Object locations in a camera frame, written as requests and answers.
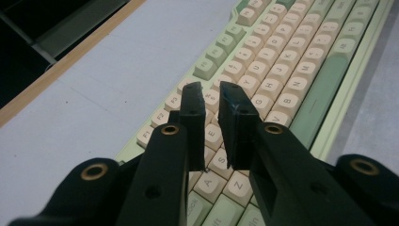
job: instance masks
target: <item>wooden desk edge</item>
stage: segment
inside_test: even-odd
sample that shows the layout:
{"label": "wooden desk edge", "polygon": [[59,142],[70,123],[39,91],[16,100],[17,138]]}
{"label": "wooden desk edge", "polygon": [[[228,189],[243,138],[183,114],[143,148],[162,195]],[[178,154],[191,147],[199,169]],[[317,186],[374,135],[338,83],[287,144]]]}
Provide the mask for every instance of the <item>wooden desk edge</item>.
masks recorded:
{"label": "wooden desk edge", "polygon": [[22,109],[53,84],[61,74],[67,71],[77,60],[94,45],[107,36],[115,27],[132,14],[145,0],[133,0],[123,6],[109,20],[96,29],[85,40],[60,59],[49,71],[44,73],[29,87],[0,109],[0,128],[14,118]]}

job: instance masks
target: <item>keycap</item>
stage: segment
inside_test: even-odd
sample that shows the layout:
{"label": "keycap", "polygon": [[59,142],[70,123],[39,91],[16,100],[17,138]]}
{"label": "keycap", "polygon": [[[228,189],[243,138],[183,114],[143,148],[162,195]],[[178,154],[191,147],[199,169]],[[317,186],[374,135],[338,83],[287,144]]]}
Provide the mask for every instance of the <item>keycap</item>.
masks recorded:
{"label": "keycap", "polygon": [[212,45],[206,51],[206,58],[212,60],[217,67],[219,67],[226,59],[227,54],[222,48],[216,45]]}
{"label": "keycap", "polygon": [[227,168],[227,156],[224,149],[219,149],[212,161],[209,163],[208,168],[224,179],[229,180],[232,175],[232,168]]}
{"label": "keycap", "polygon": [[247,67],[246,74],[254,77],[258,82],[262,82],[269,71],[269,66],[261,61],[255,60]]}
{"label": "keycap", "polygon": [[212,171],[204,172],[194,190],[211,203],[215,203],[227,181]]}
{"label": "keycap", "polygon": [[208,124],[205,127],[205,145],[217,151],[223,142],[222,132],[219,127]]}
{"label": "keycap", "polygon": [[301,101],[297,96],[286,92],[279,96],[272,110],[282,112],[293,119],[300,104]]}
{"label": "keycap", "polygon": [[265,226],[261,211],[254,205],[249,204],[238,226]]}
{"label": "keycap", "polygon": [[255,91],[261,85],[258,79],[249,75],[242,76],[237,84],[243,88],[244,92],[249,98],[251,98],[253,94],[255,94]]}
{"label": "keycap", "polygon": [[251,99],[252,104],[256,107],[260,117],[264,120],[273,106],[273,101],[262,94],[255,94]]}
{"label": "keycap", "polygon": [[181,101],[182,101],[182,96],[177,92],[173,92],[165,100],[165,110],[166,111],[179,110]]}
{"label": "keycap", "polygon": [[[341,56],[327,58],[320,69],[317,80],[327,80],[328,82],[324,86],[310,89],[307,99],[304,100],[301,109],[297,112],[291,130],[297,137],[300,137],[300,140],[303,140],[305,147],[311,146],[312,138],[317,133],[316,128],[322,123],[322,117],[328,109],[328,103],[331,102],[331,93],[338,87],[338,81],[345,73],[348,64],[348,60]],[[301,135],[304,123],[306,123],[307,133]]]}
{"label": "keycap", "polygon": [[188,172],[188,190],[192,190],[202,173],[200,171]]}
{"label": "keycap", "polygon": [[216,72],[217,66],[209,58],[201,58],[197,61],[194,69],[194,75],[196,77],[209,80]]}
{"label": "keycap", "polygon": [[200,226],[212,205],[196,192],[192,191],[187,200],[187,226]]}
{"label": "keycap", "polygon": [[252,8],[244,8],[238,16],[237,23],[239,25],[251,26],[255,23],[258,15]]}
{"label": "keycap", "polygon": [[235,171],[223,189],[223,194],[242,206],[247,206],[252,197],[252,187],[249,179],[242,173]]}
{"label": "keycap", "polygon": [[264,121],[274,122],[288,127],[290,126],[293,119],[291,119],[287,114],[283,112],[272,110],[269,112]]}
{"label": "keycap", "polygon": [[206,108],[213,113],[216,113],[219,108],[219,96],[219,92],[214,89],[208,89],[203,93]]}
{"label": "keycap", "polygon": [[261,23],[268,25],[272,30],[274,30],[276,29],[276,26],[279,25],[279,16],[272,13],[267,13],[263,17]]}
{"label": "keycap", "polygon": [[276,79],[266,78],[261,83],[257,93],[269,97],[273,102],[277,100],[277,97],[281,93],[283,85]]}
{"label": "keycap", "polygon": [[267,74],[267,78],[276,79],[281,84],[285,85],[287,83],[288,78],[290,78],[293,69],[291,69],[286,64],[275,64],[270,72]]}
{"label": "keycap", "polygon": [[150,137],[152,134],[153,128],[149,125],[145,125],[141,128],[140,131],[137,133],[137,143],[143,148],[147,148],[147,144],[150,141]]}
{"label": "keycap", "polygon": [[177,86],[177,93],[182,95],[183,87],[187,84],[193,83],[194,81],[190,78],[184,78]]}
{"label": "keycap", "polygon": [[234,55],[234,60],[242,63],[246,68],[249,66],[254,58],[255,54],[245,47],[240,48]]}
{"label": "keycap", "polygon": [[246,68],[243,66],[242,63],[232,60],[226,65],[223,74],[231,77],[234,82],[238,82],[238,80],[240,80],[245,71]]}
{"label": "keycap", "polygon": [[226,34],[230,35],[238,42],[246,35],[246,31],[240,25],[230,24],[226,28]]}
{"label": "keycap", "polygon": [[220,81],[234,83],[231,77],[227,76],[226,74],[221,74],[217,79],[215,79],[214,83],[212,84],[212,89],[220,91]]}
{"label": "keycap", "polygon": [[227,54],[231,53],[237,42],[228,34],[221,34],[216,39],[216,46],[222,48]]}
{"label": "keycap", "polygon": [[310,86],[311,83],[305,78],[291,77],[282,93],[292,93],[302,101],[305,98],[306,93],[308,93]]}
{"label": "keycap", "polygon": [[272,29],[269,25],[258,24],[253,30],[252,35],[260,38],[263,42],[266,42],[267,39],[272,35]]}
{"label": "keycap", "polygon": [[205,159],[205,166],[208,166],[208,164],[211,162],[212,158],[215,156],[215,151],[206,147],[204,150],[204,159]]}
{"label": "keycap", "polygon": [[168,122],[169,119],[169,112],[163,108],[159,108],[153,115],[152,115],[152,124],[153,128],[157,127],[158,125],[165,124]]}
{"label": "keycap", "polygon": [[244,208],[242,206],[230,200],[226,196],[220,195],[219,199],[214,205],[214,208],[203,222],[203,225],[235,225],[243,212]]}

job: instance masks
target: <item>shift key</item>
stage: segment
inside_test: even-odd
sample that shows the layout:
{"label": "shift key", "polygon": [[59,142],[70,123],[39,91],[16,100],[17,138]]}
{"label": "shift key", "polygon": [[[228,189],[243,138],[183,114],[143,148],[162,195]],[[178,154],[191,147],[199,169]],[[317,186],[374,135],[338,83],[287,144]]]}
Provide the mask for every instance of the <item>shift key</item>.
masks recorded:
{"label": "shift key", "polygon": [[214,208],[203,222],[203,225],[230,226],[237,224],[244,208],[223,194],[217,199]]}

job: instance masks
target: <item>keyboard frame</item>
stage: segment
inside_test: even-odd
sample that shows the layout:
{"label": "keyboard frame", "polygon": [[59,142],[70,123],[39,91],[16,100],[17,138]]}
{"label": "keyboard frame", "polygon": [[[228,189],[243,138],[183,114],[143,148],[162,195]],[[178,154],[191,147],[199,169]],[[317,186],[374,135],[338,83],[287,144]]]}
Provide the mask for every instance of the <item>keyboard frame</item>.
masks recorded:
{"label": "keyboard frame", "polygon": [[[238,1],[234,8],[231,10],[231,17],[229,22],[225,25],[228,27],[230,24],[235,24],[238,18],[239,10],[246,6],[244,4],[247,2],[246,0]],[[276,0],[272,0],[271,3],[265,8],[263,13],[259,16],[257,21],[254,23],[252,27],[245,27],[245,31],[247,32],[245,36],[237,43],[236,46],[242,46],[244,40],[247,36],[251,34],[256,24],[259,24],[262,20],[262,17],[265,13],[271,8],[271,5],[275,3]],[[316,135],[315,139],[313,140],[313,144],[310,147],[311,154],[320,159],[326,161],[331,150],[331,147],[334,143],[334,140],[339,132],[339,129],[342,125],[344,115],[351,103],[353,95],[358,87],[359,81],[363,76],[363,73],[366,69],[367,63],[374,51],[374,47],[376,42],[378,41],[379,35],[381,30],[384,26],[384,23],[387,20],[387,17],[390,13],[391,7],[393,5],[394,0],[379,0],[378,6],[375,10],[373,18],[369,23],[363,38],[360,41],[358,50],[353,55],[351,63],[347,69],[345,77],[337,90],[336,96],[333,99],[329,111],[327,112],[324,121],[322,122],[319,132]],[[223,29],[218,35],[223,34],[225,29]],[[199,55],[198,58],[201,58],[205,55],[207,48],[214,43],[211,42]],[[234,47],[234,50],[229,54],[223,64],[217,69],[215,74],[221,74],[224,70],[225,65],[232,60],[234,57],[234,53],[237,47]],[[197,78],[193,75],[193,71],[195,68],[195,63],[190,67],[190,69],[185,73],[181,79],[183,81],[185,78],[190,78],[193,82],[200,81],[202,83],[203,90],[210,89],[213,81],[215,80],[216,76],[213,76],[210,80],[204,81],[203,79]],[[165,106],[166,98],[177,91],[176,84],[175,88],[165,97],[165,99],[157,106],[152,114],[159,108],[163,108]],[[145,125],[150,125],[152,122],[152,114],[147,118],[147,120],[142,124],[140,127],[143,128]],[[128,143],[123,147],[123,149],[118,153],[116,156],[117,161],[127,162],[130,159],[138,156],[139,154],[144,152],[144,149],[139,146],[136,142],[137,133],[128,141]]]}

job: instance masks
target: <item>brass insert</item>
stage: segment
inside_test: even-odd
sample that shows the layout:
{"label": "brass insert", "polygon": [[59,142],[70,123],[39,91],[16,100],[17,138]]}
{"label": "brass insert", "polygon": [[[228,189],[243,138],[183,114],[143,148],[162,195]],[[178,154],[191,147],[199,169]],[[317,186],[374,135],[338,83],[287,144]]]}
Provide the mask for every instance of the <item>brass insert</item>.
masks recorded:
{"label": "brass insert", "polygon": [[91,164],[82,171],[80,177],[85,181],[94,181],[104,176],[107,171],[108,166],[104,163]]}
{"label": "brass insert", "polygon": [[175,135],[175,134],[179,133],[179,127],[177,127],[175,125],[167,125],[167,126],[164,126],[164,128],[162,128],[161,132],[164,135]]}
{"label": "brass insert", "polygon": [[281,127],[277,125],[266,125],[264,131],[270,134],[282,134],[283,132]]}
{"label": "brass insert", "polygon": [[360,158],[356,158],[350,161],[350,166],[354,170],[369,176],[376,176],[379,174],[378,167],[376,167],[373,163]]}

